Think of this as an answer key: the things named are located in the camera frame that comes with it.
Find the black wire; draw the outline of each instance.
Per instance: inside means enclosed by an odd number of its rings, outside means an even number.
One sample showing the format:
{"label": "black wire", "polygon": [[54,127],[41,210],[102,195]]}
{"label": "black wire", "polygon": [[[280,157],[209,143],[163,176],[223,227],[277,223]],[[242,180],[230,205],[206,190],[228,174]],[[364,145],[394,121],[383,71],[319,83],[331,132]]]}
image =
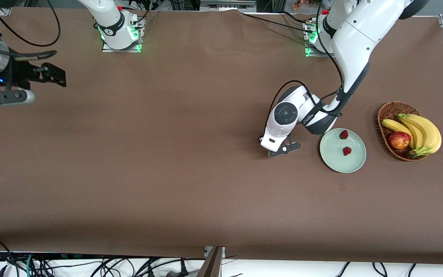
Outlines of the black wire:
{"label": "black wire", "polygon": [[305,20],[300,20],[300,19],[294,17],[293,14],[290,14],[290,12],[288,12],[288,11],[281,11],[280,13],[283,13],[283,14],[286,14],[286,15],[290,16],[293,20],[295,20],[297,22],[305,23]]}
{"label": "black wire", "polygon": [[415,268],[416,264],[413,264],[410,268],[410,271],[408,271],[408,277],[411,277],[411,272],[413,272],[413,269]]}
{"label": "black wire", "polygon": [[346,262],[345,266],[343,266],[343,268],[341,269],[341,272],[336,277],[342,277],[343,273],[345,273],[345,270],[346,270],[346,268],[348,267],[349,264],[350,264],[350,262]]}
{"label": "black wire", "polygon": [[182,0],[181,2],[176,2],[176,1],[174,1],[174,0],[168,0],[169,2],[172,2],[172,3],[174,3],[174,4],[182,4],[182,3],[184,3],[186,0]]}
{"label": "black wire", "polygon": [[90,262],[90,263],[85,263],[85,264],[78,264],[78,265],[68,265],[68,266],[56,266],[56,267],[48,267],[48,269],[54,269],[54,268],[61,268],[61,267],[79,267],[79,266],[85,266],[85,265],[90,265],[90,264],[94,264],[94,263],[100,263],[99,261],[96,262]]}
{"label": "black wire", "polygon": [[18,33],[16,33],[1,17],[0,17],[0,21],[1,21],[1,23],[3,23],[3,25],[5,25],[6,28],[8,28],[8,30],[10,30],[11,33],[13,33],[19,39],[23,40],[24,42],[26,42],[30,45],[37,46],[37,47],[47,47],[47,46],[54,45],[59,40],[59,38],[61,36],[61,24],[59,22],[59,18],[58,18],[58,15],[56,14],[56,11],[54,10],[54,7],[52,7],[51,2],[49,0],[47,0],[47,3],[51,7],[52,13],[54,14],[54,17],[56,18],[56,23],[58,24],[58,35],[51,43],[37,44],[37,43],[30,42],[30,41],[24,39],[21,35],[18,35]]}
{"label": "black wire", "polygon": [[[312,97],[312,93],[310,92],[309,88],[308,88],[304,83],[302,83],[302,82],[299,81],[299,80],[291,80],[291,81],[288,81],[288,82],[286,82],[285,84],[283,84],[283,86],[281,86],[280,89],[278,89],[278,92],[276,93],[275,97],[273,98],[273,101],[271,102],[271,105],[269,106],[268,116],[266,117],[266,123],[264,124],[264,131],[266,131],[266,127],[268,126],[269,116],[271,115],[271,110],[272,110],[272,107],[273,107],[273,105],[274,105],[274,103],[275,103],[276,98],[277,98],[278,95],[280,94],[281,90],[283,90],[283,88],[284,88],[286,85],[290,84],[290,83],[299,83],[300,85],[302,85],[302,86],[305,88],[307,95],[308,95],[309,98],[311,99],[312,104],[313,104],[313,105],[317,105],[317,103],[315,103],[315,100],[314,100],[313,97]],[[327,98],[327,97],[333,95],[334,93],[335,93],[335,92],[330,93],[330,94],[324,96],[323,98],[321,98],[320,100],[323,100],[323,99],[325,99],[325,98]],[[341,116],[343,116],[343,114],[341,114],[341,113],[340,113],[340,114],[333,114],[332,112],[329,112],[329,111],[327,111],[327,110],[325,110],[325,109],[323,109],[323,108],[321,108],[320,111],[321,111],[321,112],[324,112],[324,113],[326,113],[326,114],[329,114],[330,116],[334,116],[334,117],[341,117]]]}
{"label": "black wire", "polygon": [[331,54],[329,54],[329,52],[327,51],[327,49],[324,47],[324,44],[322,44],[322,40],[320,39],[320,31],[319,31],[319,14],[320,14],[320,8],[322,6],[322,3],[319,4],[319,7],[317,8],[317,14],[315,16],[315,29],[317,30],[317,38],[319,40],[320,46],[322,47],[322,49],[324,49],[324,52],[326,52],[327,56],[331,59],[331,61],[334,63],[334,66],[336,67],[336,70],[338,71],[338,74],[340,75],[340,80],[341,80],[341,89],[345,89],[345,84],[343,82],[343,74],[341,73],[341,69],[339,67],[339,65],[336,63],[336,61],[334,60],[334,58],[331,56]]}
{"label": "black wire", "polygon": [[140,22],[141,20],[143,20],[143,19],[146,17],[146,14],[148,14],[149,11],[150,11],[149,9],[146,10],[146,12],[145,12],[145,14],[143,15],[143,17],[140,18],[140,19],[138,19],[137,21],[133,21],[133,24],[136,24],[136,23]]}
{"label": "black wire", "polygon": [[372,263],[372,266],[374,267],[374,270],[375,270],[379,275],[381,275],[382,277],[387,277],[387,270],[385,270],[385,266],[384,266],[383,263],[380,263],[380,266],[382,266],[382,269],[384,270],[384,273],[380,272],[380,271],[376,268],[375,263]]}
{"label": "black wire", "polygon": [[46,272],[46,274],[48,276],[54,276],[54,269],[49,266],[49,262],[48,261],[43,260],[43,265],[41,265],[41,267],[44,267],[44,271]]}
{"label": "black wire", "polygon": [[58,51],[56,50],[49,50],[44,52],[37,52],[37,53],[10,53],[6,51],[0,50],[1,55],[7,55],[10,57],[15,58],[16,60],[22,60],[22,58],[37,58],[37,60],[42,60],[44,58],[50,58],[54,56]]}
{"label": "black wire", "polygon": [[121,259],[123,257],[126,257],[126,256],[114,256],[114,257],[109,258],[106,261],[101,262],[100,265],[92,272],[90,277],[93,277],[98,271],[102,270],[103,268],[106,268],[107,267],[107,263],[110,263],[111,261],[116,260],[116,259]]}
{"label": "black wire", "polygon": [[[317,14],[316,14],[316,16],[315,16],[316,21],[318,21],[318,19],[319,19],[319,14],[320,14],[320,8],[321,8],[321,5],[322,5],[322,4],[320,3],[320,4],[319,4],[319,7],[318,7],[318,10],[317,10]],[[281,13],[281,14],[286,14],[286,15],[290,16],[290,18],[292,18],[294,21],[297,21],[297,22],[299,22],[299,23],[306,23],[306,21],[296,18],[295,16],[293,16],[293,15],[290,14],[289,12],[282,11],[282,12],[280,12],[280,13]],[[316,31],[317,31],[317,33],[318,33],[317,36],[318,36],[318,40],[319,40],[320,46],[322,47],[322,49],[324,49],[325,53],[326,53],[327,56],[331,59],[331,61],[333,62],[334,66],[336,67],[336,70],[338,71],[338,74],[339,74],[339,76],[340,76],[341,89],[343,89],[344,84],[343,84],[343,74],[341,73],[341,69],[340,69],[340,67],[338,66],[338,64],[336,63],[336,61],[334,60],[334,58],[331,56],[331,54],[329,54],[329,52],[327,51],[327,49],[326,49],[326,48],[324,47],[324,45],[322,44],[322,40],[320,39],[320,35],[319,35],[318,25],[316,25],[315,28],[316,28]],[[335,95],[335,94],[336,94],[336,91],[334,91],[334,92],[332,92],[332,93],[329,93],[328,95],[326,95],[326,96],[320,98],[320,101],[322,101],[322,100],[324,100],[324,99],[326,99],[326,98],[328,98],[328,97],[330,97],[330,96],[333,96],[333,95]],[[331,116],[334,116],[334,117],[341,117],[341,116],[343,116],[342,113],[339,113],[339,114],[333,114],[332,112],[334,112],[334,110],[327,111],[327,110],[321,109],[321,112],[325,112],[325,113],[327,113],[327,114],[329,114],[329,115],[331,115]]]}
{"label": "black wire", "polygon": [[121,7],[121,8],[123,8],[125,10],[137,10],[137,9],[133,9],[133,8],[130,8],[130,7]]}
{"label": "black wire", "polygon": [[113,264],[113,265],[112,265],[111,267],[109,267],[109,268],[107,268],[107,267],[105,267],[105,268],[108,269],[108,272],[111,272],[111,270],[114,269],[114,266],[118,265],[119,263],[121,263],[121,262],[124,261],[124,260],[126,260],[126,258],[123,258],[123,259],[118,260],[115,264]]}
{"label": "black wire", "polygon": [[135,270],[135,268],[134,268],[134,265],[131,263],[131,261],[130,261],[129,259],[126,259],[126,261],[128,261],[128,263],[130,263],[130,265],[131,265],[131,267],[132,267],[132,275],[131,275],[131,277],[133,277],[133,276],[134,276],[134,273],[136,272],[136,270]]}
{"label": "black wire", "polygon": [[[12,252],[11,252],[11,255],[10,255],[10,254],[6,254],[6,253],[5,253],[5,254],[0,254],[0,261],[6,261],[6,262],[9,263],[10,265],[16,266],[17,269],[19,268],[19,269],[25,271],[26,268],[24,268],[23,266],[19,265],[17,262],[21,262],[21,263],[25,264],[26,261],[21,260],[20,258],[16,257],[15,255],[16,255],[16,254],[14,254],[14,253],[12,253]],[[19,271],[19,270],[17,270],[16,275],[17,275],[17,276],[20,275],[20,271]]]}
{"label": "black wire", "polygon": [[6,250],[6,252],[11,257],[11,261],[13,261],[13,263],[11,263],[9,260],[7,260],[7,261],[8,261],[8,263],[16,266],[16,275],[17,275],[17,277],[20,277],[20,271],[18,270],[18,264],[16,262],[15,256],[13,255],[13,253],[9,250],[9,248],[1,240],[0,240],[0,245]]}
{"label": "black wire", "polygon": [[297,28],[297,27],[294,27],[294,26],[285,25],[283,23],[279,23],[279,22],[267,20],[267,19],[264,19],[264,18],[260,18],[260,17],[257,17],[257,16],[253,16],[251,14],[246,14],[246,13],[242,13],[242,14],[245,15],[245,16],[248,16],[248,17],[252,17],[252,18],[255,18],[255,19],[259,19],[259,20],[266,21],[266,22],[269,22],[269,23],[273,23],[273,24],[276,24],[276,25],[280,25],[280,26],[283,26],[283,27],[291,28],[291,29],[294,29],[294,30],[300,30],[300,31],[305,32],[305,33],[312,33],[311,30],[304,30],[302,28]]}
{"label": "black wire", "polygon": [[116,277],[114,275],[114,272],[112,272],[112,270],[115,270],[116,272],[118,272],[119,273],[119,277],[121,277],[121,272],[119,270],[117,270],[117,269],[115,269],[113,267],[107,267],[107,266],[103,267],[104,274],[102,275],[102,277],[106,277],[108,273],[110,273],[110,275],[112,275],[112,277]]}
{"label": "black wire", "polygon": [[28,265],[28,271],[29,272],[31,272],[31,276],[33,276],[33,277],[45,277],[43,274],[42,274],[42,268],[36,268],[35,267],[35,263],[32,261],[32,259],[30,259],[30,263],[29,263],[29,265]]}
{"label": "black wire", "polygon": [[160,258],[158,257],[151,257],[150,259],[148,259],[148,261],[146,261],[139,269],[138,271],[133,275],[133,277],[138,277],[140,275],[140,273],[147,268],[149,265],[151,266],[152,263],[156,262],[160,260]]}
{"label": "black wire", "polygon": [[158,264],[158,265],[152,267],[151,269],[147,270],[146,272],[143,272],[139,277],[143,277],[144,275],[146,275],[146,274],[148,274],[149,272],[153,271],[153,269],[155,269],[155,268],[158,268],[158,267],[161,267],[161,266],[164,266],[164,265],[170,264],[170,263],[180,262],[181,260],[184,260],[184,261],[191,261],[191,260],[204,260],[204,259],[199,259],[199,258],[185,258],[185,259],[178,259],[178,260],[168,261],[168,262],[161,263],[161,264]]}

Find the green led light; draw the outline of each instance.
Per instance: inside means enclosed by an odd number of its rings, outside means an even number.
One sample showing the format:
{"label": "green led light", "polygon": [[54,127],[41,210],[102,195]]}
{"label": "green led light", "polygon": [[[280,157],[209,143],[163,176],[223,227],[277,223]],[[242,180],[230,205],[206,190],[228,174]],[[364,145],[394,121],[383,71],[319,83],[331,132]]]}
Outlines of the green led light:
{"label": "green led light", "polygon": [[98,31],[100,32],[100,37],[102,38],[102,40],[105,42],[105,38],[103,38],[103,33],[102,30],[100,30],[100,28],[98,28]]}
{"label": "green led light", "polygon": [[132,30],[134,31],[134,28],[129,28],[129,29],[127,29],[128,30],[128,33],[130,33],[130,36],[131,36],[131,39],[136,39],[135,37],[137,37],[137,34],[136,33],[132,33]]}
{"label": "green led light", "polygon": [[314,44],[316,41],[317,41],[317,32],[313,32],[312,33],[312,35],[311,35],[311,39],[310,39],[310,42],[312,43],[312,44]]}

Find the bunch of bananas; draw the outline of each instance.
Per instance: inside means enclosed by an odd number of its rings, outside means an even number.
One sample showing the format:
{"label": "bunch of bananas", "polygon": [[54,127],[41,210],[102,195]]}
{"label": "bunch of bananas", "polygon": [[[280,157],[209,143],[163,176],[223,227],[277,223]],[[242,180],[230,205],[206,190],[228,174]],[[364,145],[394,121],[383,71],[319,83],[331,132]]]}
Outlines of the bunch of bananas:
{"label": "bunch of bananas", "polygon": [[410,155],[413,158],[438,151],[442,144],[442,136],[431,121],[415,114],[403,113],[398,115],[398,119],[403,124],[392,119],[384,119],[382,125],[394,132],[404,132],[410,135],[412,149]]}

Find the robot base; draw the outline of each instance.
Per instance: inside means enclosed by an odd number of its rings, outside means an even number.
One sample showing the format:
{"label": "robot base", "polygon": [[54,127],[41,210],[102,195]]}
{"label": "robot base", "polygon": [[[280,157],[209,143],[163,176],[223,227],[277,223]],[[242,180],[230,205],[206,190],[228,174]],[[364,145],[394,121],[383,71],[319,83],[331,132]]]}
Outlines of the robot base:
{"label": "robot base", "polygon": [[125,49],[113,49],[105,42],[102,45],[102,52],[114,52],[114,53],[141,53],[141,48],[143,47],[143,37],[145,35],[145,23],[146,18],[143,18],[140,22],[135,25],[138,30],[133,32],[134,35],[138,35],[138,39],[133,42],[130,46]]}
{"label": "robot base", "polygon": [[315,43],[318,40],[315,26],[316,26],[315,17],[306,20],[305,23],[302,23],[302,27],[304,30],[311,30],[313,32],[313,33],[304,32],[305,56],[327,58],[326,53],[319,51],[311,43],[311,42]]}

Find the brown table cover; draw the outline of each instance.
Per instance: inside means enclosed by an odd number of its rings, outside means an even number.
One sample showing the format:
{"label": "brown table cover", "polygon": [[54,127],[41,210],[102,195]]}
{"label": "brown table cover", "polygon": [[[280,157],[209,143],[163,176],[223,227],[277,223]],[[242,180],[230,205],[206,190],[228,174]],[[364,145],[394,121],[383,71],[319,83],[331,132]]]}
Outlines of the brown table cover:
{"label": "brown table cover", "polygon": [[[339,86],[300,31],[237,11],[160,12],[143,52],[102,53],[87,10],[57,9],[67,88],[33,83],[31,105],[0,107],[0,239],[12,250],[200,257],[443,263],[443,145],[420,162],[381,147],[376,112],[398,100],[443,135],[443,28],[398,21],[335,127],[358,133],[367,161],[330,170],[320,136],[270,159],[257,140],[286,81],[319,96]],[[286,16],[266,16],[300,27]],[[5,18],[50,42],[49,9]],[[20,52],[39,51],[0,24]]]}

